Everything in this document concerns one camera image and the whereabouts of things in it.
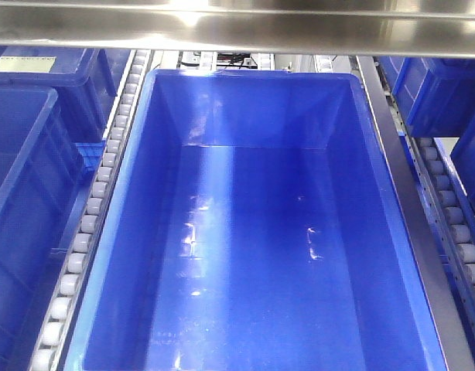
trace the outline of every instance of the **blue plastic crate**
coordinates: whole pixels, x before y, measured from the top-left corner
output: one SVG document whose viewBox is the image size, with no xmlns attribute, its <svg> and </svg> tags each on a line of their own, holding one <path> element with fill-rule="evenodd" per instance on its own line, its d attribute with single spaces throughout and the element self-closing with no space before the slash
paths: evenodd
<svg viewBox="0 0 475 371">
<path fill-rule="evenodd" d="M 0 369 L 13 357 L 82 172 L 56 100 L 50 88 L 0 87 Z"/>
<path fill-rule="evenodd" d="M 84 171 L 94 172 L 100 165 L 101 156 L 104 154 L 105 141 L 100 143 L 76 143 L 84 161 Z"/>
<path fill-rule="evenodd" d="M 54 87 L 73 141 L 100 141 L 129 50 L 0 46 L 1 56 L 55 57 L 48 73 L 0 72 L 0 83 Z"/>
<path fill-rule="evenodd" d="M 475 116 L 454 146 L 451 159 L 475 208 Z"/>
<path fill-rule="evenodd" d="M 381 65 L 393 79 L 390 63 Z M 475 62 L 405 58 L 392 93 L 410 135 L 459 137 L 475 114 Z"/>
<path fill-rule="evenodd" d="M 444 370 L 360 82 L 154 71 L 65 370 Z"/>
</svg>

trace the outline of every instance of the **metal shelf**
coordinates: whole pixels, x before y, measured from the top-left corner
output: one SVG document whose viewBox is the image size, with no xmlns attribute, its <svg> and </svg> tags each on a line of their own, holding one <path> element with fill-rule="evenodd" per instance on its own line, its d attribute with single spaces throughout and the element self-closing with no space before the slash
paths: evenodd
<svg viewBox="0 0 475 371">
<path fill-rule="evenodd" d="M 8 0 L 0 44 L 475 57 L 475 0 Z"/>
</svg>

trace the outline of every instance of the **stainless steel beam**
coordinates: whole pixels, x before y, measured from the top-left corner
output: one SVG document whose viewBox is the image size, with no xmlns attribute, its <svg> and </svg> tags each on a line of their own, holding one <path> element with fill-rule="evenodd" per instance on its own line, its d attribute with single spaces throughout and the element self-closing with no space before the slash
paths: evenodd
<svg viewBox="0 0 475 371">
<path fill-rule="evenodd" d="M 470 347 L 454 304 L 446 275 L 415 188 L 415 180 L 395 129 L 388 103 L 371 57 L 358 57 L 361 77 L 405 219 L 415 262 L 425 289 L 446 365 L 451 371 L 474 370 Z"/>
<path fill-rule="evenodd" d="M 8 0 L 0 44 L 475 57 L 475 0 Z"/>
</svg>

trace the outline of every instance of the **white label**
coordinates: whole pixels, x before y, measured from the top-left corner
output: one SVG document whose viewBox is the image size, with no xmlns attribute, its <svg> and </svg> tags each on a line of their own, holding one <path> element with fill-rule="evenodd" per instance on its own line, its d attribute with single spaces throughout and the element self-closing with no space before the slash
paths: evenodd
<svg viewBox="0 0 475 371">
<path fill-rule="evenodd" d="M 55 59 L 55 56 L 1 56 L 0 72 L 47 73 Z"/>
</svg>

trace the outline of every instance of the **metal rail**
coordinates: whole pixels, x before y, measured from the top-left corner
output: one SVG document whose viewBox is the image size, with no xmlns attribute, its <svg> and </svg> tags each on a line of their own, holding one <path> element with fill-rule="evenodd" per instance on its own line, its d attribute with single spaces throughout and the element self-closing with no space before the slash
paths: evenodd
<svg viewBox="0 0 475 371">
<path fill-rule="evenodd" d="M 61 367 L 63 349 L 72 333 L 69 330 L 73 328 L 79 307 L 77 304 L 84 292 L 84 282 L 101 236 L 150 59 L 151 53 L 147 50 L 132 51 L 129 57 L 108 119 L 105 135 L 107 144 L 101 165 L 95 174 L 90 196 L 52 293 L 29 362 L 30 371 L 54 371 Z"/>
<path fill-rule="evenodd" d="M 1 44 L 475 57 L 475 0 L 1 0 Z"/>
<path fill-rule="evenodd" d="M 364 88 L 392 182 L 398 195 L 413 255 L 449 370 L 474 370 L 475 364 L 427 222 L 415 180 L 371 57 L 358 57 Z"/>
</svg>

